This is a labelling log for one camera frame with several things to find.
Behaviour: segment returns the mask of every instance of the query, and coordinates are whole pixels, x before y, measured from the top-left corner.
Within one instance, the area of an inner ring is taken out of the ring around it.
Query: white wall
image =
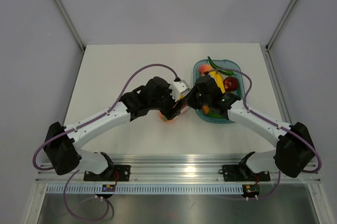
[[[336,42],[337,0],[300,0],[272,48],[291,113],[308,126],[322,156],[320,174],[333,210],[337,209]]]
[[[0,0],[0,223],[19,223],[32,155],[62,120],[81,54],[52,0]]]
[[[86,44],[265,44],[290,0],[62,1]]]

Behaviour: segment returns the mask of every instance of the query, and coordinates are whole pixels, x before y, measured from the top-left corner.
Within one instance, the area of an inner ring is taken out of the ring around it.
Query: white table surface
[[[249,104],[281,119],[259,44],[126,44],[87,46],[65,124],[110,106],[130,75],[151,63],[171,66],[192,86],[193,66],[207,56],[236,62],[253,80]],[[134,78],[126,91],[146,84],[154,76],[168,82],[174,79],[171,71],[153,67]],[[242,125],[208,123],[189,109],[171,123],[161,121],[158,111],[150,111],[145,117],[105,132],[84,149],[109,154],[160,155],[263,152],[273,147]]]

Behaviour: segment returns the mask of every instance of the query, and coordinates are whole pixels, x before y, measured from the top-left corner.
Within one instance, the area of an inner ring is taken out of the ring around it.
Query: purple cable
[[[271,121],[271,120],[265,118],[264,116],[258,114],[258,113],[255,112],[255,111],[249,109],[249,107],[248,107],[248,105],[247,105],[247,96],[248,96],[249,92],[251,91],[251,88],[252,88],[252,84],[253,84],[253,83],[252,83],[252,79],[251,79],[248,75],[246,75],[245,73],[243,73],[243,72],[241,72],[241,71],[239,71],[239,70],[234,70],[234,69],[213,69],[213,70],[209,70],[208,72],[219,71],[219,70],[227,70],[227,71],[228,71],[228,70],[231,70],[231,71],[234,71],[234,72],[236,72],[236,73],[239,73],[239,74],[244,75],[244,76],[248,79],[249,84],[250,84],[250,85],[249,85],[249,88],[248,88],[248,90],[247,90],[247,92],[245,93],[245,95],[244,95],[244,97],[243,97],[243,105],[244,105],[244,107],[246,108],[246,110],[249,111],[249,112],[251,112],[251,113],[254,114],[255,116],[257,116],[257,117],[260,118],[261,120],[264,120],[265,122],[267,122],[267,123],[269,123],[269,124],[271,124],[271,125],[273,125],[273,126],[276,126],[276,127],[279,126],[277,123],[275,123],[275,122],[273,122],[273,121]],[[300,140],[301,142],[303,142],[303,143],[304,143],[304,144],[305,144],[305,145],[306,145],[306,146],[307,146],[307,147],[314,153],[314,155],[316,156],[317,161],[318,161],[317,168],[314,169],[314,170],[302,170],[302,172],[305,172],[305,173],[316,173],[316,172],[318,172],[318,171],[321,169],[321,167],[322,167],[322,159],[321,159],[320,155],[318,154],[318,152],[316,151],[316,149],[314,149],[313,146],[311,146],[309,143],[307,143],[305,139],[303,139],[302,137],[300,137],[300,136],[297,135],[296,133],[290,131],[289,129],[287,129],[287,128],[283,127],[283,126],[281,126],[280,129],[282,129],[283,131],[285,131],[285,132],[287,132],[287,133],[293,135],[293,136],[296,137],[297,139],[299,139],[299,140]]]
[[[51,142],[55,141],[57,138],[59,138],[61,136],[64,136],[64,135],[66,135],[68,133],[74,132],[74,131],[75,131],[75,129],[69,129],[68,131],[60,133],[60,134],[58,134],[58,135],[50,138],[49,140],[47,140],[46,142],[44,142],[40,147],[38,147],[37,150],[35,151],[34,155],[33,155],[33,166],[34,166],[34,168],[37,169],[37,170],[42,170],[42,171],[53,170],[54,169],[53,167],[50,167],[50,168],[41,168],[40,166],[37,165],[37,163],[36,163],[36,157],[37,157],[38,153],[41,151],[42,148],[44,148],[45,146],[47,146]]]
[[[79,203],[77,203],[76,205],[72,206],[71,207],[71,211],[74,211],[75,209],[77,209],[78,207],[80,207],[82,204],[88,202],[88,201],[92,201],[92,200],[97,200],[97,198],[95,198],[94,196],[92,197],[88,197],[88,198],[85,198],[83,199],[82,201],[80,201]],[[69,212],[67,210],[65,210],[64,212],[62,213],[59,213],[59,212],[55,212],[55,209],[57,209],[58,207],[54,204],[54,201],[50,201],[50,209],[51,209],[51,212],[54,216],[56,217],[61,217],[61,216],[64,216],[64,215],[68,215]]]
[[[122,88],[122,91],[121,91],[120,94],[118,95],[116,101],[115,101],[115,102],[113,103],[113,105],[108,109],[107,113],[104,112],[104,113],[98,115],[97,117],[95,117],[95,118],[93,118],[93,119],[91,119],[91,120],[89,120],[89,121],[87,121],[87,122],[85,122],[85,123],[79,125],[76,129],[73,128],[73,129],[69,129],[69,130],[67,130],[67,131],[65,131],[65,132],[63,132],[63,133],[60,133],[60,134],[58,134],[58,135],[56,135],[56,136],[50,138],[49,140],[47,140],[46,142],[44,142],[40,147],[38,147],[37,150],[35,151],[34,155],[33,155],[33,166],[34,166],[34,168],[37,169],[37,170],[41,170],[41,171],[53,170],[53,169],[54,169],[53,167],[50,167],[50,168],[41,168],[41,167],[39,167],[39,166],[37,165],[37,163],[36,163],[36,158],[37,158],[38,153],[41,151],[41,149],[44,148],[45,146],[49,145],[51,142],[55,141],[55,140],[58,139],[59,137],[64,136],[64,135],[66,135],[66,134],[69,134],[69,133],[71,133],[71,132],[74,132],[74,131],[76,131],[76,130],[78,130],[78,129],[81,129],[81,128],[83,128],[84,126],[89,125],[89,124],[91,124],[91,123],[93,123],[93,122],[99,120],[100,118],[106,116],[108,113],[110,113],[110,112],[115,108],[115,106],[117,105],[117,103],[118,103],[119,100],[121,99],[122,95],[124,94],[124,91],[126,90],[127,86],[128,86],[129,83],[131,82],[131,80],[132,80],[132,79],[133,79],[139,72],[143,71],[144,69],[147,69],[147,68],[149,68],[149,67],[155,67],[155,66],[165,67],[165,68],[167,68],[167,69],[169,69],[169,70],[171,70],[171,71],[173,72],[175,78],[179,78],[178,75],[177,75],[177,73],[176,73],[171,67],[169,67],[169,66],[167,66],[167,65],[164,65],[164,64],[154,63],[154,64],[150,64],[150,65],[147,65],[147,66],[144,66],[144,67],[140,68],[140,69],[137,70],[135,73],[133,73],[133,74],[130,76],[130,78],[127,80],[127,82],[125,83],[124,87]]]
[[[259,197],[259,199],[265,199],[265,198],[273,195],[276,192],[277,187],[279,187],[280,182],[281,182],[281,172],[279,171],[279,175],[277,177],[277,183],[276,183],[274,189],[271,192],[269,192],[268,194]]]
[[[64,202],[64,206],[65,206],[65,208],[67,209],[67,211],[70,213],[70,215],[73,216],[73,217],[76,218],[76,219],[83,220],[83,221],[87,221],[87,222],[96,222],[96,221],[103,220],[103,219],[105,218],[105,216],[107,215],[107,213],[109,212],[110,202],[109,202],[107,199],[102,198],[102,199],[104,200],[104,202],[106,203],[106,211],[105,211],[105,213],[104,213],[101,217],[99,217],[99,218],[97,218],[97,219],[85,219],[85,218],[83,218],[83,217],[80,217],[80,216],[74,214],[74,213],[72,212],[72,210],[70,209],[70,207],[68,206],[68,204],[67,204],[67,200],[66,200],[66,196],[65,196],[65,192],[66,192],[66,190],[67,190],[67,186],[68,186],[70,180],[71,180],[71,179],[72,179],[72,178],[73,178],[79,171],[80,171],[80,170],[75,171],[75,172],[70,176],[70,178],[68,179],[67,183],[66,183],[65,186],[64,186],[64,189],[63,189],[63,202]]]

